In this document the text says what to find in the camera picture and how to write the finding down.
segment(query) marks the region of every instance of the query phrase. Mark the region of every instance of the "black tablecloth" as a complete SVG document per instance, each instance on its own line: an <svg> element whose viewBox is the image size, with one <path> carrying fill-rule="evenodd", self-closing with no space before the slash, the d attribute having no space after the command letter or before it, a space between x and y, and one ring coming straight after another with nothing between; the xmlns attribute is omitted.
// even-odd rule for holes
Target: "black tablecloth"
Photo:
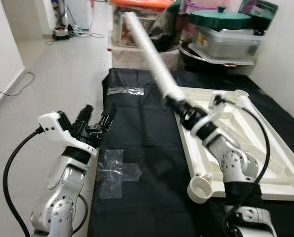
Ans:
<svg viewBox="0 0 294 237"><path fill-rule="evenodd" d="M251 101L294 152L294 119L246 76L173 74L184 87L235 90ZM115 87L144 88L144 95L112 94ZM220 237L224 200L192 202L186 189L190 175L173 112L146 71L111 69L103 82L104 113L115 120L104 137L99 161L106 150L123 149L124 163L142 171L138 182L122 182L122 198L101 199L102 181L95 181L89 237ZM294 237L294 202L266 201L278 236Z"/></svg>

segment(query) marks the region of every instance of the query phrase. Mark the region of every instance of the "gray floor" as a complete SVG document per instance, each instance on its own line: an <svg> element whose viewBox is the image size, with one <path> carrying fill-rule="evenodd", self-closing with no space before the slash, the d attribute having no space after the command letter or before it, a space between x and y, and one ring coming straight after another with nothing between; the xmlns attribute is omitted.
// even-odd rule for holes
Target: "gray floor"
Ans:
<svg viewBox="0 0 294 237"><path fill-rule="evenodd" d="M2 194L2 174L8 157L18 143L38 127L38 116L63 110L73 121L80 109L91 104L95 107L94 123L102 111L101 81L111 68L111 54L107 51L108 23L111 6L96 2L91 31L105 35L104 39L73 38L48 46L29 71L36 74L35 82L22 95L7 100L0 107L0 236L22 237L23 234L8 210ZM14 89L29 80L26 76ZM10 170L11 196L24 221L30 224L30 213L36 198L43 191L43 183L55 159L62 152L43 135L30 141L16 157ZM95 161L86 176L82 193L90 202L93 191ZM81 221L84 209L77 210L75 226ZM78 235L85 236L87 226Z"/></svg>

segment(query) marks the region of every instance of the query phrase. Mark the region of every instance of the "white cylinder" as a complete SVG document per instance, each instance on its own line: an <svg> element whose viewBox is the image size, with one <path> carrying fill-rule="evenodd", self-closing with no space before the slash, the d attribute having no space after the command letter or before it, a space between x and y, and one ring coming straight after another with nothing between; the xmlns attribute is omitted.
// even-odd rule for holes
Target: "white cylinder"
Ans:
<svg viewBox="0 0 294 237"><path fill-rule="evenodd" d="M130 19L128 28L131 30L135 42L142 49L150 67L151 74L156 80L163 97L168 95L178 101L184 100L185 95L183 91L177 86L147 32L141 25L136 13L125 12L125 16Z"/></svg>

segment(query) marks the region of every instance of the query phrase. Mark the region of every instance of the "white wall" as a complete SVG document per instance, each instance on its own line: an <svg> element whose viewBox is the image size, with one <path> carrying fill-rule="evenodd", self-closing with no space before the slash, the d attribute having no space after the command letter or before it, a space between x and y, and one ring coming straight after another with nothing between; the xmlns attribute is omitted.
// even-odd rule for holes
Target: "white wall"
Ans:
<svg viewBox="0 0 294 237"><path fill-rule="evenodd" d="M247 75L294 117L294 0L271 0L279 10Z"/></svg>
<svg viewBox="0 0 294 237"><path fill-rule="evenodd" d="M51 35L56 25L56 18L52 8L51 0L35 0L37 15L43 35Z"/></svg>
<svg viewBox="0 0 294 237"><path fill-rule="evenodd" d="M24 65L0 1L0 90L7 90L23 70Z"/></svg>
<svg viewBox="0 0 294 237"><path fill-rule="evenodd" d="M42 29L33 0L2 1L15 40L42 39Z"/></svg>

